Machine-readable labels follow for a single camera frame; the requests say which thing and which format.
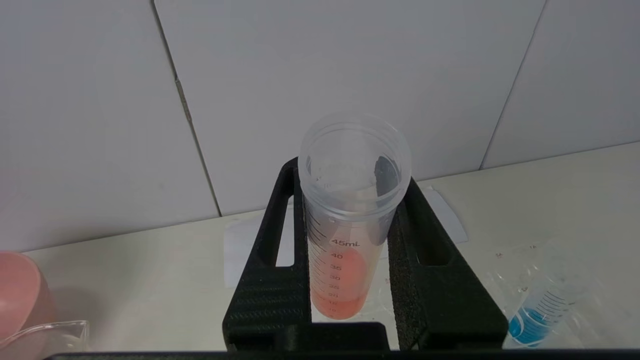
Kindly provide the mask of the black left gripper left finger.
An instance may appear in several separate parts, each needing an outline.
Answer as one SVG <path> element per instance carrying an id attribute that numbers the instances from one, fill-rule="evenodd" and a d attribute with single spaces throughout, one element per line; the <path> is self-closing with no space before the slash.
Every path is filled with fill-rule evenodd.
<path id="1" fill-rule="evenodd" d="M 279 267 L 276 262 L 290 199 L 294 201 L 294 262 Z M 229 351 L 271 350 L 279 335 L 311 323 L 306 216 L 298 160 L 293 158 L 279 171 L 222 320 L 222 337 Z"/>

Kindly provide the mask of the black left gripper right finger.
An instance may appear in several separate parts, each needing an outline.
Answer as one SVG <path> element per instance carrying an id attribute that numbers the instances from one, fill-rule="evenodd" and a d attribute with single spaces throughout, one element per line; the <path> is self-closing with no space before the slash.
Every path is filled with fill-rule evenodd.
<path id="1" fill-rule="evenodd" d="M 411 180 L 387 237 L 402 351 L 500 350 L 508 322 Z"/>

